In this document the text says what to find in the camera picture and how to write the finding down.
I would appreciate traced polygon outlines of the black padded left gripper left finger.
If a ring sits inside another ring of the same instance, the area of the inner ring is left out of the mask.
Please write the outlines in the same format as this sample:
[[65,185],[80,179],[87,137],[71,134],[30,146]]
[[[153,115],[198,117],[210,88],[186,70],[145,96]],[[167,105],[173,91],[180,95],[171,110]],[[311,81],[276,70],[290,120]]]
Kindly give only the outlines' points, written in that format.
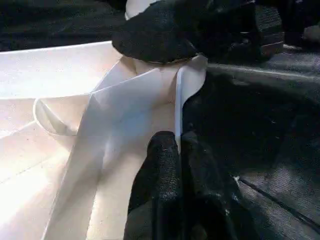
[[150,139],[128,203],[126,240],[181,240],[184,203],[181,161],[175,135],[158,131]]

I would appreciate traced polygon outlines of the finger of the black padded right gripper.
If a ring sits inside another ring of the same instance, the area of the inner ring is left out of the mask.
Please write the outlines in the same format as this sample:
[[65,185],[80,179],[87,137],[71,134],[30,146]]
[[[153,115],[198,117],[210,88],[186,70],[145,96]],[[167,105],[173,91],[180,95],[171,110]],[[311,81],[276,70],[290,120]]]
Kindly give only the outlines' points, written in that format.
[[194,57],[190,41],[189,0],[158,0],[125,21],[112,35],[112,46],[126,57],[167,64]]

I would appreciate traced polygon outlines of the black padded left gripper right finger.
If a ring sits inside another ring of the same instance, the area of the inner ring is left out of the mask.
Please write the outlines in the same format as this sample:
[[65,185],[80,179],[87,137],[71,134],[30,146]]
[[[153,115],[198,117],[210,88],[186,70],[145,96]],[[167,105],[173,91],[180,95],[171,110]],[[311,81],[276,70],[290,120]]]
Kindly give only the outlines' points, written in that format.
[[207,240],[256,240],[258,233],[239,185],[195,132],[181,136],[187,167],[189,210]]

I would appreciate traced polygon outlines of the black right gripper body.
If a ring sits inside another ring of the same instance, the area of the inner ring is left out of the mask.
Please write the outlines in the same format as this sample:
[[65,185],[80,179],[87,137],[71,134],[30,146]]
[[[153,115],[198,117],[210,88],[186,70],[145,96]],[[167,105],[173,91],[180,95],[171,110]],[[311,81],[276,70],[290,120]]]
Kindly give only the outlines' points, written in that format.
[[197,49],[208,58],[264,60],[283,52],[276,6],[260,0],[210,0],[197,26]]

